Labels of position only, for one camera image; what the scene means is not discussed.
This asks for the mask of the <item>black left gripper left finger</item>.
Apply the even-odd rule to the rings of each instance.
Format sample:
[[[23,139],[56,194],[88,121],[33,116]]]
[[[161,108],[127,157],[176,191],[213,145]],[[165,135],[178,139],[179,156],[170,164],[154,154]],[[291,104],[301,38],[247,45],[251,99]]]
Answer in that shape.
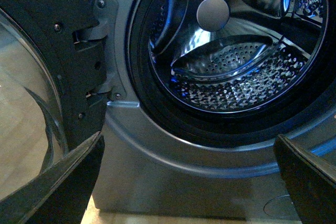
[[[51,168],[1,200],[1,223],[81,223],[104,153],[95,133]]]

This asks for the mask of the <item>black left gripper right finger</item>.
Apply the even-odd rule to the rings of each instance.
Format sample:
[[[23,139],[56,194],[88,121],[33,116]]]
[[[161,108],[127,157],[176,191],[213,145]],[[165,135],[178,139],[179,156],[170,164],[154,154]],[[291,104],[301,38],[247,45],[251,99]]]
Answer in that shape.
[[[301,222],[335,223],[335,166],[284,135],[273,151]]]

